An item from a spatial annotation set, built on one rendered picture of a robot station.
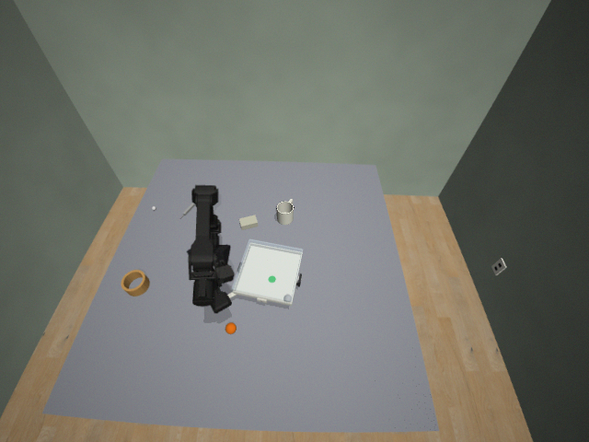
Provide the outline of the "tan tape roll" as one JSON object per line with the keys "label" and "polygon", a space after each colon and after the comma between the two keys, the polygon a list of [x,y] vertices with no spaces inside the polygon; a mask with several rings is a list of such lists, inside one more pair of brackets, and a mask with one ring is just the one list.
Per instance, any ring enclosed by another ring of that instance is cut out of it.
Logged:
{"label": "tan tape roll", "polygon": [[[140,283],[136,288],[128,289],[131,282],[136,279],[142,277],[142,283]],[[128,272],[126,275],[123,276],[121,280],[121,287],[122,289],[127,292],[132,297],[138,297],[142,295],[148,289],[150,285],[150,281],[147,276],[140,270],[133,270]],[[127,287],[127,288],[126,288]]]}

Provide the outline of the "beige mug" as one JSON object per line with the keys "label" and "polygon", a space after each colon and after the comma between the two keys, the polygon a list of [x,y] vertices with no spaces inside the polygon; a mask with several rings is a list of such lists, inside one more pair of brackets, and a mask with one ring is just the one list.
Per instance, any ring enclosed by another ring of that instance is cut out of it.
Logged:
{"label": "beige mug", "polygon": [[[293,210],[293,212],[291,212],[292,210]],[[291,214],[287,214],[290,212],[291,212]],[[281,214],[281,213],[283,213],[283,214]],[[280,202],[277,205],[277,220],[278,220],[278,222],[282,225],[289,225],[293,222],[293,219],[294,219],[293,199],[290,199],[289,202]]]}

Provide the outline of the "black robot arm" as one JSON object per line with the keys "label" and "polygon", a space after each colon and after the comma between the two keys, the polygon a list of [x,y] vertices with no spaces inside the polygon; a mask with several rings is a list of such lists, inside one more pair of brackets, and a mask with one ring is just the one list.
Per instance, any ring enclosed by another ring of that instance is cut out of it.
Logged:
{"label": "black robot arm", "polygon": [[[210,195],[198,195],[197,193]],[[195,197],[195,195],[197,196]],[[217,215],[213,215],[213,205],[218,203],[218,189],[216,189],[215,185],[195,185],[195,189],[191,191],[191,196],[192,202],[197,207],[196,239],[191,245],[191,253],[189,253],[188,257],[189,280],[195,280],[193,283],[192,304],[205,307],[212,305],[214,302],[214,282],[212,280],[216,279],[216,275],[219,278],[217,285],[221,287],[221,284],[233,281],[235,273],[224,260],[219,261],[218,273],[218,256],[216,252],[213,252],[214,248],[219,245],[218,234],[221,233],[221,222],[218,219],[218,228],[216,228]],[[211,240],[209,228],[210,206]],[[191,272],[191,266],[193,273]]]}

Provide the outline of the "small beige block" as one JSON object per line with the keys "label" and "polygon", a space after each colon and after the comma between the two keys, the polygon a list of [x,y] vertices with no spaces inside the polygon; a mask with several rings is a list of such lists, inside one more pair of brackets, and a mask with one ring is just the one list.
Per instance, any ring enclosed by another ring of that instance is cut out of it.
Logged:
{"label": "small beige block", "polygon": [[257,227],[258,221],[255,215],[239,218],[242,230]]}

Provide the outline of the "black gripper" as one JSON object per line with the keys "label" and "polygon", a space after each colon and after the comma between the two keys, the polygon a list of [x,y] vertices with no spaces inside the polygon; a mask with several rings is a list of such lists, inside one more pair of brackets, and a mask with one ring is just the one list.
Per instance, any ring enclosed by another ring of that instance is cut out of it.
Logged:
{"label": "black gripper", "polygon": [[[217,285],[218,280],[219,280],[218,276],[216,276],[216,279],[213,279],[213,281],[214,281],[214,302],[210,306],[211,306],[212,310],[214,311],[214,313],[218,313],[218,312],[222,311],[223,309],[228,308],[232,304],[227,293],[220,291],[220,289]],[[218,294],[216,291],[218,292]]]}

